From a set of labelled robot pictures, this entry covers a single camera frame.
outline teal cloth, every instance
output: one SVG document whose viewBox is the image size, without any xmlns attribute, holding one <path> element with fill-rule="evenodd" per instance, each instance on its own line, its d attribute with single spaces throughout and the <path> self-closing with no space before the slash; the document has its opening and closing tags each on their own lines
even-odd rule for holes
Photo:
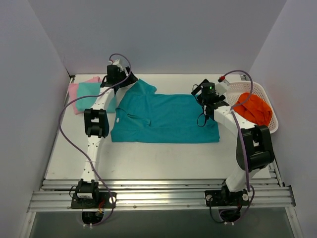
<svg viewBox="0 0 317 238">
<path fill-rule="evenodd" d="M 192 95 L 155 94 L 156 87 L 139 79 L 116 109 L 113 142 L 208 143 L 219 142 L 218 124 L 197 126 L 202 113 Z"/>
<path fill-rule="evenodd" d="M 100 93 L 101 83 L 79 83 L 77 97 L 87 96 L 87 95 L 98 95 Z M 83 112 L 85 109 L 89 109 L 95 103 L 97 98 L 83 98 L 76 102 L 76 108 L 78 111 Z M 108 108 L 106 109 L 107 113 L 115 113 L 115 108 L 117 102 L 115 97 L 110 101 Z"/>
</svg>

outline laundry basket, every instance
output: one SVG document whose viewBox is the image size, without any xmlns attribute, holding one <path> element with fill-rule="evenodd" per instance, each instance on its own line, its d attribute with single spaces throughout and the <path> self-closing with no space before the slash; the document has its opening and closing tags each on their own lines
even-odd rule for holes
<svg viewBox="0 0 317 238">
<path fill-rule="evenodd" d="M 230 89 L 226 92 L 227 103 L 230 106 L 236 104 L 240 95 L 243 93 L 249 92 L 250 89 L 251 89 L 250 81 L 240 81 L 240 82 L 230 83 Z M 252 94 L 255 94 L 258 97 L 260 97 L 262 100 L 264 100 L 271 107 L 272 112 L 273 112 L 273 116 L 271 118 L 271 121 L 269 122 L 268 128 L 269 128 L 269 131 L 271 134 L 276 132 L 276 130 L 278 129 L 278 121 L 277 121 L 275 112 L 273 110 L 273 107 L 271 105 L 271 102 L 268 99 L 268 96 L 267 96 L 265 90 L 263 89 L 263 87 L 261 85 L 254 82 Z"/>
</svg>

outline orange cloth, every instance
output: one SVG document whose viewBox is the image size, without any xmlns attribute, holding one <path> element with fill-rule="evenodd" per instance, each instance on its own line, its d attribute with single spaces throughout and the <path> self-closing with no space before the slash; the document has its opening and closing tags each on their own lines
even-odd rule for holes
<svg viewBox="0 0 317 238">
<path fill-rule="evenodd" d="M 246 100 L 248 95 L 249 93 L 241 94 L 236 104 Z M 269 105 L 257 95 L 253 94 L 243 105 L 235 107 L 234 111 L 250 122 L 266 126 L 268 126 L 273 115 L 272 109 Z"/>
</svg>

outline folded cloth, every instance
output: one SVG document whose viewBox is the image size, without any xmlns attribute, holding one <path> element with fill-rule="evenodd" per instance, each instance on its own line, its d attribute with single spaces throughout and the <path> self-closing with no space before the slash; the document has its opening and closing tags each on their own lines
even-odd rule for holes
<svg viewBox="0 0 317 238">
<path fill-rule="evenodd" d="M 125 93 L 116 109 L 113 142 L 219 142 L 215 121 L 197 126 L 202 108 L 192 95 L 155 94 L 156 90 L 140 79 Z"/>
<path fill-rule="evenodd" d="M 76 98 L 87 96 L 87 95 L 98 95 L 100 93 L 100 83 L 101 80 L 99 77 L 93 77 L 92 79 L 83 82 L 83 83 L 72 83 L 68 86 L 68 93 L 70 100 Z M 73 103 L 74 113 L 80 114 L 84 112 L 85 109 L 90 108 L 96 101 L 97 98 L 83 98 Z M 111 100 L 107 113 L 114 113 L 116 108 L 116 99 L 115 97 Z"/>
<path fill-rule="evenodd" d="M 249 93 L 243 93 L 238 99 L 237 104 L 247 99 Z M 257 125 L 269 125 L 273 111 L 270 106 L 259 98 L 257 95 L 252 94 L 251 97 L 244 104 L 234 108 L 234 111 L 246 120 L 253 122 Z"/>
</svg>

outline purple cable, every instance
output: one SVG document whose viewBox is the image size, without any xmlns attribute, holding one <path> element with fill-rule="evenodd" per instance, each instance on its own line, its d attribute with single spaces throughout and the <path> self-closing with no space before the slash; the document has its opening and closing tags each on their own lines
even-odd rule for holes
<svg viewBox="0 0 317 238">
<path fill-rule="evenodd" d="M 251 199 L 250 199 L 249 205 L 248 205 L 247 208 L 244 210 L 244 213 L 243 213 L 237 220 L 235 220 L 234 222 L 240 221 L 240 220 L 247 214 L 247 212 L 248 212 L 248 210 L 249 210 L 249 208 L 250 208 L 250 206 L 251 206 L 251 204 L 252 204 L 252 202 L 253 202 L 253 198 L 254 198 L 254 195 L 255 195 L 255 191 L 254 191 L 254 187 L 253 187 L 252 185 L 250 185 L 250 187 L 252 188 L 252 197 L 251 197 Z M 234 209 L 222 210 L 221 212 L 219 212 L 219 216 L 221 217 L 221 214 L 222 214 L 223 212 L 226 212 L 226 211 L 229 211 L 229 210 L 236 211 L 236 210 L 234 210 Z"/>
<path fill-rule="evenodd" d="M 246 100 L 244 100 L 243 102 L 239 103 L 239 104 L 235 104 L 233 106 L 231 106 L 230 110 L 231 110 L 231 113 L 232 113 L 232 116 L 233 116 L 233 119 L 234 121 L 236 122 L 236 125 L 237 125 L 237 128 L 238 128 L 238 135 L 239 135 L 239 138 L 240 138 L 240 141 L 241 141 L 241 146 L 242 146 L 242 153 L 243 153 L 243 159 L 244 159 L 244 168 L 245 168 L 245 172 L 246 172 L 246 184 L 247 184 L 247 191 L 250 192 L 250 178 L 249 178 L 249 166 L 248 166 L 248 158 L 247 158 L 247 152 L 246 152 L 246 146 L 244 144 L 244 141 L 243 141 L 243 136 L 242 136 L 242 132 L 241 132 L 241 128 L 239 126 L 239 122 L 238 122 L 238 119 L 233 111 L 233 109 L 237 106 L 240 106 L 244 103 L 246 103 L 249 98 L 251 97 L 252 95 L 252 91 L 253 91 L 253 80 L 251 78 L 251 76 L 244 70 L 233 70 L 233 71 L 230 71 L 228 73 L 226 73 L 224 76 L 227 76 L 228 74 L 231 74 L 231 73 L 235 73 L 235 72 L 242 72 L 242 73 L 245 73 L 249 79 L 250 79 L 250 82 L 251 82 L 251 89 L 250 89 L 250 92 L 249 92 L 249 95 L 248 97 L 246 98 Z"/>
<path fill-rule="evenodd" d="M 76 98 L 74 100 L 72 100 L 71 102 L 67 103 L 66 106 L 63 108 L 63 110 L 61 111 L 60 115 L 59 115 L 59 119 L 58 119 L 58 129 L 60 131 L 60 133 L 64 136 L 64 138 L 68 141 L 69 144 L 71 144 L 73 147 L 75 147 L 79 152 L 81 152 L 86 158 L 87 160 L 90 162 L 90 165 L 91 165 L 91 168 L 92 170 L 94 171 L 95 175 L 97 176 L 97 178 L 99 179 L 99 181 L 105 186 L 105 188 L 107 189 L 107 191 L 109 192 L 110 194 L 110 197 L 111 197 L 111 200 L 112 200 L 112 204 L 114 204 L 114 200 L 113 200 L 113 196 L 112 196 L 112 193 L 109 189 L 109 187 L 107 186 L 107 184 L 105 183 L 105 181 L 100 177 L 100 175 L 98 174 L 97 170 L 95 169 L 95 166 L 93 165 L 93 162 L 92 160 L 90 159 L 90 157 L 87 155 L 86 152 L 84 152 L 82 149 L 80 149 L 77 145 L 75 145 L 67 136 L 66 134 L 64 133 L 63 129 L 61 128 L 61 121 L 62 121 L 62 118 L 63 118 L 63 114 L 66 110 L 66 108 L 71 105 L 72 103 L 74 102 L 77 102 L 78 100 L 81 100 L 83 98 L 97 98 L 97 97 L 100 97 L 102 96 L 103 94 L 105 94 L 107 91 L 109 91 L 111 88 L 114 88 L 116 86 L 118 86 L 120 83 L 123 83 L 125 80 L 127 80 L 129 78 L 129 76 L 131 75 L 131 72 L 132 72 L 132 67 L 131 67 L 131 63 L 130 61 L 128 60 L 128 58 L 122 54 L 119 54 L 119 53 L 114 53 L 112 54 L 110 57 L 109 57 L 109 60 L 111 60 L 111 57 L 112 56 L 121 56 L 123 58 L 125 58 L 129 64 L 129 67 L 130 67 L 130 71 L 127 75 L 127 77 L 125 79 L 123 79 L 121 82 L 118 82 L 114 85 L 112 85 L 111 87 L 107 88 L 103 93 L 99 94 L 99 95 L 86 95 L 86 96 L 82 96 L 82 97 L 79 97 L 79 98 Z M 105 222 L 106 220 L 109 219 L 109 217 L 113 214 L 113 210 L 114 210 L 114 207 L 112 206 L 112 209 L 111 209 L 111 212 L 110 214 L 105 218 L 103 217 L 103 219 L 99 222 L 99 223 L 96 223 L 96 224 L 93 224 L 93 226 L 96 226 L 96 225 L 99 225 L 103 222 Z"/>
</svg>

